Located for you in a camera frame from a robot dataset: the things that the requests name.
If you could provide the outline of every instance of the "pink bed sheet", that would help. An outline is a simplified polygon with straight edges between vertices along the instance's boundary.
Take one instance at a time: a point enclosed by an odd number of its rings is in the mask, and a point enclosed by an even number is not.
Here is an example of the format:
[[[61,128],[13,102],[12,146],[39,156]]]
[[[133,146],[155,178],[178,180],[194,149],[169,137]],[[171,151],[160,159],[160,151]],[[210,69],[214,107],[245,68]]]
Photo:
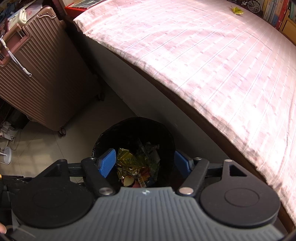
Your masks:
[[[201,113],[263,174],[296,223],[296,47],[231,5],[107,0],[74,22]]]

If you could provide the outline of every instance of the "floor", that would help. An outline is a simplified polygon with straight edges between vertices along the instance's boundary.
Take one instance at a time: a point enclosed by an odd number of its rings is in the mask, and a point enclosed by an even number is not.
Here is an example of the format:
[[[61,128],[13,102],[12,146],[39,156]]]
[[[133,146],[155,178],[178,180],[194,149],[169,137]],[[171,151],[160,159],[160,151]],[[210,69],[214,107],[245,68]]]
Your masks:
[[[35,177],[58,159],[75,163],[91,156],[101,133],[117,122],[135,116],[110,87],[105,86],[104,92],[103,102],[92,101],[66,125],[64,137],[30,121],[16,136],[14,145],[10,145],[16,150],[12,151],[9,165],[0,164],[0,174]],[[71,177],[73,182],[81,179]]]

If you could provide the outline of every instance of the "bed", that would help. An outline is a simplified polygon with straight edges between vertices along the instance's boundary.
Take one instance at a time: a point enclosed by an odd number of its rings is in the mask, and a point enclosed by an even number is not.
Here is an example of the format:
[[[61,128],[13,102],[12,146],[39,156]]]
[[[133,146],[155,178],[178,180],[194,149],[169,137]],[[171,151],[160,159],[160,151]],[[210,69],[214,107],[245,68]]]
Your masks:
[[[76,26],[106,82],[190,155],[231,158],[279,195],[296,223],[296,47],[226,0],[106,0]]]

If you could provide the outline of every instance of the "suitcase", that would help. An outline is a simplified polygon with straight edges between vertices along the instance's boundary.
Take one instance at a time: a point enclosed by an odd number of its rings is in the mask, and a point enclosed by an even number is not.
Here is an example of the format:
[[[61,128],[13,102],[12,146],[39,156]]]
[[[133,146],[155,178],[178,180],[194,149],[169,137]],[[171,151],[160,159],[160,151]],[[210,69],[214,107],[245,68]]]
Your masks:
[[[101,92],[96,77],[78,54],[49,6],[3,40],[29,77],[0,43],[0,97],[42,125],[60,130]]]

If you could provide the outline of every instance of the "blue gripper pad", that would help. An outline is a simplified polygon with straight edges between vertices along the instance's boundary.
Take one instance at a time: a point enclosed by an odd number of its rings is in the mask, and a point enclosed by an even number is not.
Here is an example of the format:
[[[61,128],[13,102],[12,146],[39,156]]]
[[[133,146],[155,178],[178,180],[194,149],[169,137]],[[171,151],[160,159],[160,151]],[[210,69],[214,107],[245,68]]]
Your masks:
[[[109,172],[114,167],[115,162],[116,162],[116,152],[114,149],[109,149],[99,157],[98,168],[99,168],[100,174],[104,178],[108,176]]]
[[[182,154],[180,154],[178,151],[175,151],[174,161],[176,167],[182,174],[183,178],[187,178],[191,173],[187,159],[184,156],[182,156]]]

